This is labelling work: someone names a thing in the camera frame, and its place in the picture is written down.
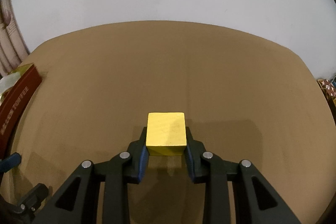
wooden block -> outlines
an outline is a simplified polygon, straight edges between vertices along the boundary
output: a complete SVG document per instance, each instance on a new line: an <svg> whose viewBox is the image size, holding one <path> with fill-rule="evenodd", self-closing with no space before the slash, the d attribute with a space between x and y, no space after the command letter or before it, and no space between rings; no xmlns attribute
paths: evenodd
<svg viewBox="0 0 336 224"><path fill-rule="evenodd" d="M151 156L179 156L187 140L183 112L148 114L146 147Z"/></svg>

curtain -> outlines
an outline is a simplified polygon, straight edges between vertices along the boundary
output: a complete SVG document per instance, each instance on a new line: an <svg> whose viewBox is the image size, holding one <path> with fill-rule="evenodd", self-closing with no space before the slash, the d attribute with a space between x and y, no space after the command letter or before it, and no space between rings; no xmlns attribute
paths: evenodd
<svg viewBox="0 0 336 224"><path fill-rule="evenodd" d="M18 67L29 52L17 27L11 0L0 0L0 74Z"/></svg>

brown table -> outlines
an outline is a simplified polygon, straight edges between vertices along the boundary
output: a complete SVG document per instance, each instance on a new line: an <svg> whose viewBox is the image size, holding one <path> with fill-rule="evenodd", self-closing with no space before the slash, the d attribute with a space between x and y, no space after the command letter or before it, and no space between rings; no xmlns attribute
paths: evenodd
<svg viewBox="0 0 336 224"><path fill-rule="evenodd" d="M43 82L18 124L19 168L1 185L17 201L42 182L53 192L83 160L109 160L138 139L148 112L184 112L207 150L250 159L303 224L336 192L336 129L303 61L244 32L186 22L128 22L51 39L24 63ZM181 157L151 157L130 185L132 223L200 223L203 185Z"/></svg>

blue clamp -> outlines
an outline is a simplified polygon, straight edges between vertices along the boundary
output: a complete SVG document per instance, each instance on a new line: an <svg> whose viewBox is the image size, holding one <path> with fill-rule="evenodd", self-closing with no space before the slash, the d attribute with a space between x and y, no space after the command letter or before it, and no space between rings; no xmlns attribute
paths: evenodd
<svg viewBox="0 0 336 224"><path fill-rule="evenodd" d="M9 157L0 160L0 174L6 173L12 168L18 166L21 163L21 156L19 153L15 152Z"/></svg>

metal pin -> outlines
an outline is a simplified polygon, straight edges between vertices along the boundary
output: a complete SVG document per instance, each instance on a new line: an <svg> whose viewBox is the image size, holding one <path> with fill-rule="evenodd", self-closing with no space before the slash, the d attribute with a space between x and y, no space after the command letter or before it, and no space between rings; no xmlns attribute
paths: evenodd
<svg viewBox="0 0 336 224"><path fill-rule="evenodd" d="M249 160L242 160L241 165L244 166L244 167L250 167L251 162Z"/></svg>
<svg viewBox="0 0 336 224"><path fill-rule="evenodd" d="M213 153L209 152L209 151L205 151L203 153L203 157L206 159L211 159L213 157Z"/></svg>
<svg viewBox="0 0 336 224"><path fill-rule="evenodd" d="M121 152L119 155L122 159L127 159L130 156L130 153L128 153L127 151L125 152Z"/></svg>
<svg viewBox="0 0 336 224"><path fill-rule="evenodd" d="M91 162L89 160L85 160L82 162L83 168L89 168L91 166Z"/></svg>

